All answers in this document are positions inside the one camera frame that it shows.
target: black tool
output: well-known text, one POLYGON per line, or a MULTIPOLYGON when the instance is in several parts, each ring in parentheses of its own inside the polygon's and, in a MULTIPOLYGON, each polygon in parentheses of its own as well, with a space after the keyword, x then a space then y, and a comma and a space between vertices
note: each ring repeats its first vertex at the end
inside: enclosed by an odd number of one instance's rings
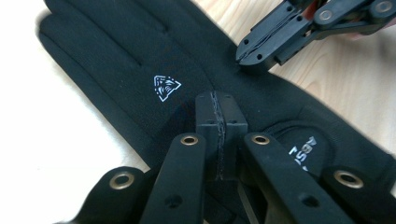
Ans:
POLYGON ((370 35, 396 16, 396 0, 332 0, 319 1, 319 9, 308 20, 304 11, 313 2, 282 2, 243 38, 236 61, 268 70, 284 64, 313 40, 345 33, 370 35))
POLYGON ((158 176, 131 167, 108 172, 71 223, 203 223, 205 179, 238 180, 250 223, 396 223, 396 199, 368 176, 333 165, 315 179, 269 133, 247 133, 230 94, 204 92, 196 106, 204 136, 175 137, 158 176), (206 113, 212 108, 223 119, 206 113))

